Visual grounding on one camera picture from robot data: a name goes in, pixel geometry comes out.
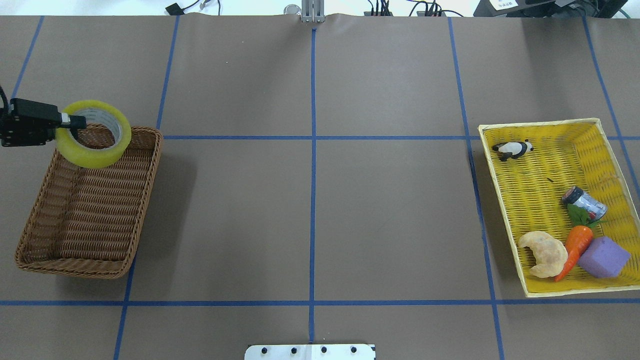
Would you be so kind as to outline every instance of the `brown wicker basket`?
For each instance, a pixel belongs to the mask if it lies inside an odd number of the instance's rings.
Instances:
[[[114,139],[91,124],[79,141],[94,149]],[[162,134],[131,128],[131,143],[114,165],[89,169],[57,150],[22,232],[18,267],[47,274],[100,279],[123,276],[138,248],[162,149]]]

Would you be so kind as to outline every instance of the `gray table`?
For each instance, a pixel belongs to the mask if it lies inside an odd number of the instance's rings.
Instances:
[[[100,99],[166,139],[114,281],[16,268],[53,144],[0,149],[0,357],[310,340],[378,359],[637,357],[638,291],[524,298],[476,127],[598,117],[640,204],[639,21],[2,17],[0,34],[8,92]]]

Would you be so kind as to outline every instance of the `basket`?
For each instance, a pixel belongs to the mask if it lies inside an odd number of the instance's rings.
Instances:
[[[599,119],[480,125],[478,130],[527,297],[640,289],[640,221]],[[502,162],[491,150],[496,143],[524,139],[534,151],[516,160]],[[559,282],[529,273],[536,260],[516,242],[535,230],[564,242],[572,224],[561,197],[572,185],[609,207],[594,235],[606,235],[631,253],[618,277],[596,279],[577,265]]]
[[[113,144],[102,125],[79,141],[94,149]],[[114,165],[89,169],[57,150],[25,225],[15,261],[30,272],[115,279],[131,267],[154,184],[162,134],[131,128],[131,142]]]

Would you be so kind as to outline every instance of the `small jar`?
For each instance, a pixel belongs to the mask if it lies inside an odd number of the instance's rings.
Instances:
[[[607,206],[605,204],[592,198],[589,193],[580,189],[578,186],[569,188],[569,190],[562,195],[562,202],[585,209],[589,213],[591,221],[599,220],[607,212]]]

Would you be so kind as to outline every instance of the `black lid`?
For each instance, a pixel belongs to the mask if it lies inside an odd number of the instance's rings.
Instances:
[[[565,204],[573,204],[576,202],[584,193],[583,189],[580,189],[578,186],[572,186],[563,196],[562,202]]]

